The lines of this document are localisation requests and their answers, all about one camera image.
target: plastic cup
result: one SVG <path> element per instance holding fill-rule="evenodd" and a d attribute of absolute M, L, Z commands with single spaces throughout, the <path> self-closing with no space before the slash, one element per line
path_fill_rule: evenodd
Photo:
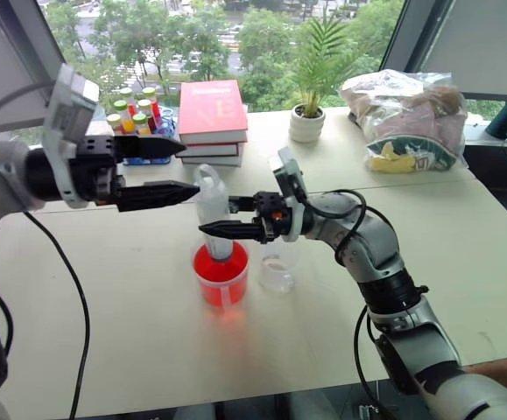
<path fill-rule="evenodd" d="M 268 291 L 287 293 L 294 286 L 299 258 L 297 243 L 284 242 L 282 239 L 269 242 L 263 249 L 263 269 L 259 283 Z"/>
<path fill-rule="evenodd" d="M 201 244 L 193 252 L 192 265 L 201 286 L 202 296 L 213 306 L 230 307 L 245 294 L 249 253 L 239 242 L 228 261 L 217 262 L 208 254 L 207 246 Z"/>

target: potted plant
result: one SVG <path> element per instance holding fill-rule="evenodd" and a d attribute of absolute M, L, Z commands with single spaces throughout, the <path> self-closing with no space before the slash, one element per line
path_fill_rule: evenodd
<path fill-rule="evenodd" d="M 343 81 L 340 58 L 347 42 L 345 24 L 336 17 L 311 18 L 305 23 L 294 68 L 302 103 L 292 109 L 290 138 L 310 143 L 319 139 L 325 111 L 320 102 Z"/>

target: book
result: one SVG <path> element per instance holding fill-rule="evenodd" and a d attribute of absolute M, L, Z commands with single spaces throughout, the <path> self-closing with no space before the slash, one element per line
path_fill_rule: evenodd
<path fill-rule="evenodd" d="M 237 156 L 205 156 L 205 157 L 182 157 L 183 164 L 209 164 L 221 166 L 241 166 L 243 161 L 243 144 L 239 145 L 239 154 Z"/>
<path fill-rule="evenodd" d="M 180 151 L 175 155 L 177 158 L 201 158 L 206 156 L 237 156 L 239 150 L 237 143 L 210 144 L 204 146 L 188 145 L 187 150 Z"/>
<path fill-rule="evenodd" d="M 235 144 L 247 141 L 247 116 L 237 80 L 181 85 L 179 132 L 184 144 Z"/>

